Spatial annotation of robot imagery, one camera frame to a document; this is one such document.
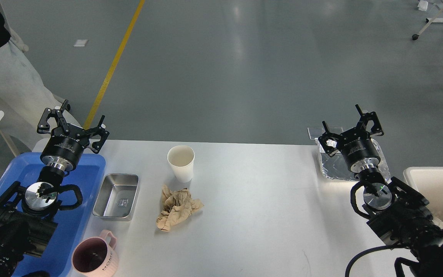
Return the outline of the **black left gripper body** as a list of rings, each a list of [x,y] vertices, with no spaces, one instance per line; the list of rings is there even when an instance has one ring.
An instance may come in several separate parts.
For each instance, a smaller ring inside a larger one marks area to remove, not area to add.
[[[40,159],[44,165],[62,165],[62,171],[73,171],[90,144],[90,137],[86,136],[82,128],[69,128],[69,133],[59,128],[52,131],[51,138],[42,151]]]

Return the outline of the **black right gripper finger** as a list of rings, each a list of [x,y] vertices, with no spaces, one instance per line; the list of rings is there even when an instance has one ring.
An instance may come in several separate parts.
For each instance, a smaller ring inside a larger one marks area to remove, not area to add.
[[[343,128],[342,127],[329,127],[325,121],[322,121],[324,132],[318,137],[318,142],[322,147],[324,153],[333,157],[336,154],[342,154],[343,149]]]
[[[371,140],[372,137],[385,134],[376,112],[364,112],[358,104],[355,108],[360,116],[355,126],[355,139]]]

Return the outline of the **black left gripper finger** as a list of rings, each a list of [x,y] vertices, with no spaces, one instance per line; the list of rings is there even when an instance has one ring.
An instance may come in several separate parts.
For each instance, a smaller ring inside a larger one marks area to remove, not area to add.
[[[69,111],[70,105],[68,100],[64,100],[61,107],[50,109],[44,109],[41,119],[37,124],[37,133],[38,134],[50,134],[50,135],[69,135],[70,128],[67,123],[63,112]],[[51,130],[51,126],[48,123],[48,120],[53,118],[56,121],[56,127]]]
[[[109,137],[109,131],[106,130],[103,122],[105,119],[105,115],[102,115],[99,123],[96,127],[82,129],[78,133],[78,144],[83,149],[90,149],[93,153],[98,154],[100,150],[103,148],[107,138]],[[100,137],[98,141],[90,142],[90,139],[93,137]]]

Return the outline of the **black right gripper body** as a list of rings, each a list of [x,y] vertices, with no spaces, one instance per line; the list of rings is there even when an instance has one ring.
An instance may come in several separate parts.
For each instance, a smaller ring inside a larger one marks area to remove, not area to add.
[[[348,170],[362,172],[367,168],[377,168],[380,163],[378,151],[365,133],[342,133],[337,141],[337,149],[342,154]]]

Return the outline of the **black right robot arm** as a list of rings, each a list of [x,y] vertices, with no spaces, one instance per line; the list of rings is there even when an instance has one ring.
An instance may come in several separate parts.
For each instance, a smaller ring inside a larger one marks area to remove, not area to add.
[[[395,275],[403,277],[407,266],[415,277],[443,277],[443,227],[434,223],[428,209],[429,200],[397,177],[386,180],[380,171],[380,155],[371,137],[384,135],[376,112],[363,112],[355,105],[359,120],[355,127],[341,133],[330,131],[322,122],[323,133],[318,142],[333,157],[341,153],[357,182],[350,190],[350,204],[356,214],[383,242],[356,254],[348,263],[345,276],[355,262],[367,254],[381,250],[408,249],[415,260],[397,257]]]

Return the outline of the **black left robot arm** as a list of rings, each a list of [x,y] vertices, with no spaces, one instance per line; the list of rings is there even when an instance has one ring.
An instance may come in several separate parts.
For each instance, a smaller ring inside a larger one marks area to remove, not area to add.
[[[50,135],[37,181],[27,187],[14,181],[0,196],[0,277],[10,277],[24,255],[41,257],[58,226],[57,212],[83,203],[79,186],[64,185],[63,180],[77,168],[85,149],[100,152],[109,131],[104,115],[89,129],[68,123],[63,112],[69,109],[68,100],[47,108],[37,125],[37,133]]]

